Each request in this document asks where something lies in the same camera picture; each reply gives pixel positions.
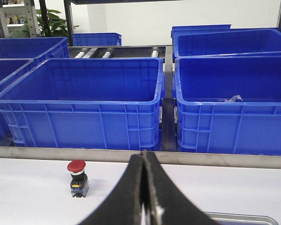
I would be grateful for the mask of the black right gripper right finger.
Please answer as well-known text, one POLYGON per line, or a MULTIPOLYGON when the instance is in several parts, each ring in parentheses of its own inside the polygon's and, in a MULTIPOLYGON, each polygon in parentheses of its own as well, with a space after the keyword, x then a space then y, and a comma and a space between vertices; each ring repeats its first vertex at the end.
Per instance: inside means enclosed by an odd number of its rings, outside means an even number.
POLYGON ((174 184, 152 151, 144 151, 142 199, 149 225, 217 225, 174 184))

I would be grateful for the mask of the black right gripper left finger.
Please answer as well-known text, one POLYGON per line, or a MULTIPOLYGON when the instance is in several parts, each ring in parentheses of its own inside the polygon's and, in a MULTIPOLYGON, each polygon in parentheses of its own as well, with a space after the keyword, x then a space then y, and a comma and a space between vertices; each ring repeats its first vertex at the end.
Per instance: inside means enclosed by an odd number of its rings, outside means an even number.
POLYGON ((81 225, 140 225, 143 158, 133 154, 120 180, 81 225))

